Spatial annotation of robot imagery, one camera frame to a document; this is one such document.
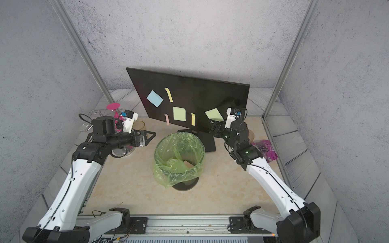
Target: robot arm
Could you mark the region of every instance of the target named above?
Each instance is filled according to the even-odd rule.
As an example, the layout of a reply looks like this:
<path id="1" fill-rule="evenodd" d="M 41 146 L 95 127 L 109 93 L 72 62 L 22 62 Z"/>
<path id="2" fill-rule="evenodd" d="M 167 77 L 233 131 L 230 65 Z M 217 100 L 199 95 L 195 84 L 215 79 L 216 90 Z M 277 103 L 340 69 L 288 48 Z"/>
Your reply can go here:
<path id="1" fill-rule="evenodd" d="M 283 243 L 311 242 L 320 235 L 319 208 L 295 194 L 249 143 L 244 115 L 239 109 L 228 108 L 225 121 L 210 120 L 210 133 L 224 139 L 231 157 L 262 185 L 280 211 L 274 214 L 253 207 L 245 211 L 244 220 L 248 221 L 245 224 L 252 227 L 249 230 L 263 228 L 277 234 Z"/>
<path id="2" fill-rule="evenodd" d="M 130 212 L 124 208 L 112 208 L 93 220 L 77 220 L 87 193 L 112 150 L 128 145 L 147 146 L 156 135 L 150 131 L 132 130 L 137 113 L 126 110 L 121 115 L 123 121 L 116 124 L 116 119 L 109 116 L 92 120 L 93 132 L 74 152 L 72 167 L 47 213 L 37 227 L 27 228 L 24 232 L 25 242 L 90 242 L 111 229 L 129 229 Z M 122 132 L 115 133 L 115 125 Z"/>

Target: gray wall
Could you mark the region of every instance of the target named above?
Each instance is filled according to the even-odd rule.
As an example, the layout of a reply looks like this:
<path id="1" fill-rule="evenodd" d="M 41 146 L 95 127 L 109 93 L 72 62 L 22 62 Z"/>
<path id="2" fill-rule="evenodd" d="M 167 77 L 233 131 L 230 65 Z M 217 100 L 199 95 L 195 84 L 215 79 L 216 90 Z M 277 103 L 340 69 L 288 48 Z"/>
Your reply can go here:
<path id="1" fill-rule="evenodd" d="M 108 88 L 126 67 L 273 87 L 309 0 L 63 0 Z"/>
<path id="2" fill-rule="evenodd" d="M 0 242 L 12 239 L 102 93 L 46 0 L 0 6 Z"/>
<path id="3" fill-rule="evenodd" d="M 388 13 L 323 0 L 280 94 L 361 242 L 389 238 Z"/>

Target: green plastic bag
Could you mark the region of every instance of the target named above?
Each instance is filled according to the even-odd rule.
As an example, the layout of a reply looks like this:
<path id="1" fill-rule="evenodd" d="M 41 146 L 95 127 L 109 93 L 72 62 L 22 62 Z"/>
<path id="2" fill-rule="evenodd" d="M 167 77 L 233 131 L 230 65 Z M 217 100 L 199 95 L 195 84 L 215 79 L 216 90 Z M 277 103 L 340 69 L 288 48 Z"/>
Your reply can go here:
<path id="1" fill-rule="evenodd" d="M 200 176 L 203 169 L 205 148 L 192 133 L 172 133 L 162 139 L 154 153 L 154 178 L 165 186 L 189 181 Z M 194 165 L 188 168 L 184 161 Z"/>

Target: green sticky note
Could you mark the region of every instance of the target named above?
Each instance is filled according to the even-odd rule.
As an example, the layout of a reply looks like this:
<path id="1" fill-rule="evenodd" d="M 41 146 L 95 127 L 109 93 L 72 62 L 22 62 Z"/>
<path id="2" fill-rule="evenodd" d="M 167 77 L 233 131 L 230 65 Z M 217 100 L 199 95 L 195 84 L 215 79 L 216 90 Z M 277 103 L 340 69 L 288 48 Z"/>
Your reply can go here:
<path id="1" fill-rule="evenodd" d="M 208 119 L 212 119 L 215 121 L 224 121 L 217 108 L 206 111 L 205 114 L 207 115 Z"/>
<path id="2" fill-rule="evenodd" d="M 177 121 L 186 121 L 185 108 L 173 106 L 173 119 Z"/>

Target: blue sticky note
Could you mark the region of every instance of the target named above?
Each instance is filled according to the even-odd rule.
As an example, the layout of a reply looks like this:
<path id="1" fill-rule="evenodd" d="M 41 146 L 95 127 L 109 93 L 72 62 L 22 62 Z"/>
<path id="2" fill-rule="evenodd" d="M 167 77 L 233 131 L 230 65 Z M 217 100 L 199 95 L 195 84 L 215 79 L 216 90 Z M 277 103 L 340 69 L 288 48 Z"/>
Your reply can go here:
<path id="1" fill-rule="evenodd" d="M 158 107 L 163 101 L 163 99 L 157 93 L 155 93 L 154 90 L 150 92 L 149 96 L 147 96 L 147 99 L 156 107 Z"/>

